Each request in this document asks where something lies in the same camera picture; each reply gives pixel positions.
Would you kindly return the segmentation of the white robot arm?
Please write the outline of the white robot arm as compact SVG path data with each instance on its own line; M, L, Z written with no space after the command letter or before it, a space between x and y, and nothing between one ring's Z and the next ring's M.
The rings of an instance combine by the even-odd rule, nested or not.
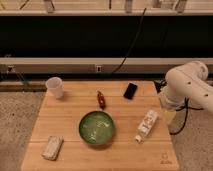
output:
M170 69L166 75L166 86L159 93L164 117L171 124L175 110L189 98L213 114L213 87L206 83L208 68L201 61L192 61Z

